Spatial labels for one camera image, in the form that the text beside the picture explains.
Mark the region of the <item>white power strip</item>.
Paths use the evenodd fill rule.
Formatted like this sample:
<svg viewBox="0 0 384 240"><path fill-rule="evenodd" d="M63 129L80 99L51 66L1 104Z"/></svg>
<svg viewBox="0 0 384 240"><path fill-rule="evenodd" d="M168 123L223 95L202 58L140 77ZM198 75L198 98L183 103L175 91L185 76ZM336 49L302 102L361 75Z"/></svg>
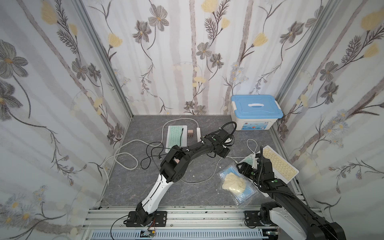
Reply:
<svg viewBox="0 0 384 240"><path fill-rule="evenodd" d="M196 134L197 134L197 141L201 141L201 128L197 127L196 129Z"/></svg>

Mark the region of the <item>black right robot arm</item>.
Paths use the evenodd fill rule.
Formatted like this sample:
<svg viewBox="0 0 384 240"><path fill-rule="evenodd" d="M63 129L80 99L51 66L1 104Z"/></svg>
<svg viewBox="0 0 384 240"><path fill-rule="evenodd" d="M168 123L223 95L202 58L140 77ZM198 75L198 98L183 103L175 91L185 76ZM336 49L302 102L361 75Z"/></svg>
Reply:
<svg viewBox="0 0 384 240"><path fill-rule="evenodd" d="M272 202L263 203L257 220L266 227L276 225L293 240L345 240L343 228L316 214L301 201L281 179L275 177L273 164L264 157L264 150L253 154L257 167L242 161L236 165L240 174L252 181Z"/></svg>

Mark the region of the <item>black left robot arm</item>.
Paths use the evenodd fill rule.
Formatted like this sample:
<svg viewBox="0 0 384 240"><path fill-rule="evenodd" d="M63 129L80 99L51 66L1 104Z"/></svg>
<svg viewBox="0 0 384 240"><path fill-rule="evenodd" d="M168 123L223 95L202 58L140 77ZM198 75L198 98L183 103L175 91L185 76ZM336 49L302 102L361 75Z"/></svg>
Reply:
<svg viewBox="0 0 384 240"><path fill-rule="evenodd" d="M162 211L157 215L157 210L166 192L174 183L182 179L192 160L210 153L213 153L214 157L225 158L234 144L236 128L237 123L228 122L218 130L200 137L201 140L196 144L186 147L175 145L170 148L160 164L160 173L154 187L147 197L138 203L136 209L128 214L124 225L126 227L164 227L166 220L162 217L166 217L167 212Z"/></svg>

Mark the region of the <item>green keyboard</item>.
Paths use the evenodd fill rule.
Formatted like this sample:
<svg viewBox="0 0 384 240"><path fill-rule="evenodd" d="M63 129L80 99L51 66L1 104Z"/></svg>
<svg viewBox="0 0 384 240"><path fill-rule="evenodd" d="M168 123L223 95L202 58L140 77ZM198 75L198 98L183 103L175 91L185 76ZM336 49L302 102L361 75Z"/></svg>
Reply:
<svg viewBox="0 0 384 240"><path fill-rule="evenodd" d="M175 145L185 147L187 145L188 127L184 126L168 126L165 151L168 153Z"/></svg>
<svg viewBox="0 0 384 240"><path fill-rule="evenodd" d="M240 161L240 163L247 163L252 166L253 169L257 169L257 158L256 154L250 154L247 157L245 157L243 160Z"/></svg>

